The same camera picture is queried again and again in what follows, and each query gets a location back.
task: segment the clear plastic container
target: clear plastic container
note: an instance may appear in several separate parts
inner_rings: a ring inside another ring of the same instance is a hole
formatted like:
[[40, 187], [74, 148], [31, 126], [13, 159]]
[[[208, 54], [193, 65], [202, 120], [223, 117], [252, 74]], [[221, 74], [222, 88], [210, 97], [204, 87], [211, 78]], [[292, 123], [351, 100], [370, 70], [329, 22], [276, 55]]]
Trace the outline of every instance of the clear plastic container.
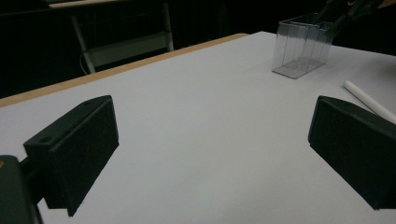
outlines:
[[272, 71], [298, 78], [327, 61], [332, 36], [325, 32], [330, 22], [314, 23], [318, 13], [281, 21], [277, 27]]

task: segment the white table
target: white table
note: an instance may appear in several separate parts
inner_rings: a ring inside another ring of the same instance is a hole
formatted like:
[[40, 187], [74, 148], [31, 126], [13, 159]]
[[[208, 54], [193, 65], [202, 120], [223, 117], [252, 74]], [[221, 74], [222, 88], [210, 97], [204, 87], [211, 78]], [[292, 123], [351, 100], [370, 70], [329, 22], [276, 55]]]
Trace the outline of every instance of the white table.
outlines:
[[396, 58], [332, 46], [327, 64], [291, 79], [271, 72], [275, 40], [247, 35], [1, 107], [0, 153], [22, 160], [27, 139], [110, 94], [120, 146], [74, 217], [40, 202], [46, 224], [396, 223], [307, 141], [318, 96], [364, 107], [346, 80], [396, 112]]

